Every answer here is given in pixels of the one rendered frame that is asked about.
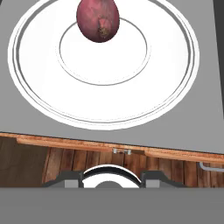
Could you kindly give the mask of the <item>white and black round object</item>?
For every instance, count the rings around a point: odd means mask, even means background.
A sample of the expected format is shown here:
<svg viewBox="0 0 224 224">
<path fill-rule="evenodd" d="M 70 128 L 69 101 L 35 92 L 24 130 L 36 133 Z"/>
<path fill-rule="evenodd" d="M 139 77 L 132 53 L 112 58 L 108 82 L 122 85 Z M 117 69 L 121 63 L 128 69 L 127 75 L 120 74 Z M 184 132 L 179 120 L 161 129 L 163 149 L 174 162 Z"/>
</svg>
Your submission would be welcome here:
<svg viewBox="0 0 224 224">
<path fill-rule="evenodd" d="M 115 164 L 100 164 L 83 172 L 85 188 L 96 188 L 104 182 L 114 182 L 121 188 L 139 188 L 140 178 L 132 171 Z"/>
</svg>

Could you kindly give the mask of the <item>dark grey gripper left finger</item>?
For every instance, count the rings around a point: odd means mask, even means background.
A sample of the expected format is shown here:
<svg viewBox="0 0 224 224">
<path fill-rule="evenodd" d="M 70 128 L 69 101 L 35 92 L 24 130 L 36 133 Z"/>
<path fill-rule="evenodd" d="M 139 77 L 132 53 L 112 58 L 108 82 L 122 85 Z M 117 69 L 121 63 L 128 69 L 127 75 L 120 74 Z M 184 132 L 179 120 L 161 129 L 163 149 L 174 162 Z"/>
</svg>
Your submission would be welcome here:
<svg viewBox="0 0 224 224">
<path fill-rule="evenodd" d="M 43 187 L 83 188 L 82 171 L 62 171 L 56 179 L 45 182 Z"/>
</svg>

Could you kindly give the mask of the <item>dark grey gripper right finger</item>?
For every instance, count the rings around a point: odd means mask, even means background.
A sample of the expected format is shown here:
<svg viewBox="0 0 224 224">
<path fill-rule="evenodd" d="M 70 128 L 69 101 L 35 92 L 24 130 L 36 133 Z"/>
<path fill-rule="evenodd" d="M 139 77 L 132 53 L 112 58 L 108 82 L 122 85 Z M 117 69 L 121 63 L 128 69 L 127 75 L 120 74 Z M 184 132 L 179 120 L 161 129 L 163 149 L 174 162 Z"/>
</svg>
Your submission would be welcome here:
<svg viewBox="0 0 224 224">
<path fill-rule="evenodd" d="M 143 171 L 141 173 L 142 188 L 186 188 L 180 182 L 168 179 L 162 171 Z"/>
</svg>

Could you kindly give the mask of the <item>dark brown wooden cupboard panel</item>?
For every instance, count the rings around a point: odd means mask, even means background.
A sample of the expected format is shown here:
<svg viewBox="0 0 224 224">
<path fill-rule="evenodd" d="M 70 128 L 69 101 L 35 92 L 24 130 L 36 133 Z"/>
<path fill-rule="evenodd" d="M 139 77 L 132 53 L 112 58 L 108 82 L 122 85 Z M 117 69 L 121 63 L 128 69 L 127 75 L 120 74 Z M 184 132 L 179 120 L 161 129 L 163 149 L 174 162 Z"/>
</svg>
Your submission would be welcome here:
<svg viewBox="0 0 224 224">
<path fill-rule="evenodd" d="M 0 187 L 41 186 L 46 153 L 46 147 L 0 137 Z"/>
</svg>

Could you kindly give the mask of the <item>white round plate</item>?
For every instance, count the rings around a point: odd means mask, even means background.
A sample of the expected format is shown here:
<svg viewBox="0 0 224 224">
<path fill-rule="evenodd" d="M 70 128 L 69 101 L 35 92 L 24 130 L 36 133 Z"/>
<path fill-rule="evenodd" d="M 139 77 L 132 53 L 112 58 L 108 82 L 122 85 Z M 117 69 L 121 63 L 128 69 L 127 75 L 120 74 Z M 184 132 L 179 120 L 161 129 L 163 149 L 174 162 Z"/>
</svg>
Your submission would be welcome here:
<svg viewBox="0 0 224 224">
<path fill-rule="evenodd" d="M 153 121 L 191 89 L 200 64 L 193 28 L 168 0 L 115 0 L 120 28 L 97 44 L 80 32 L 81 0 L 39 0 L 8 45 L 20 94 L 52 119 L 87 130 Z"/>
</svg>

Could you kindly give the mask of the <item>red sweet potato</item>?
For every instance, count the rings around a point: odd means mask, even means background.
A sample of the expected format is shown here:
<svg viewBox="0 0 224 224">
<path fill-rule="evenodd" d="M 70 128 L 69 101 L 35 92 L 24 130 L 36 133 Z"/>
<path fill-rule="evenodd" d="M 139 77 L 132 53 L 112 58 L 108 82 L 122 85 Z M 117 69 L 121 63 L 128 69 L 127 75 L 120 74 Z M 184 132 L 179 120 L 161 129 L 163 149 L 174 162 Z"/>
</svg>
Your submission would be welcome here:
<svg viewBox="0 0 224 224">
<path fill-rule="evenodd" d="M 87 39 L 95 43 L 107 42 L 119 29 L 119 11 L 114 0 L 81 0 L 76 22 Z"/>
</svg>

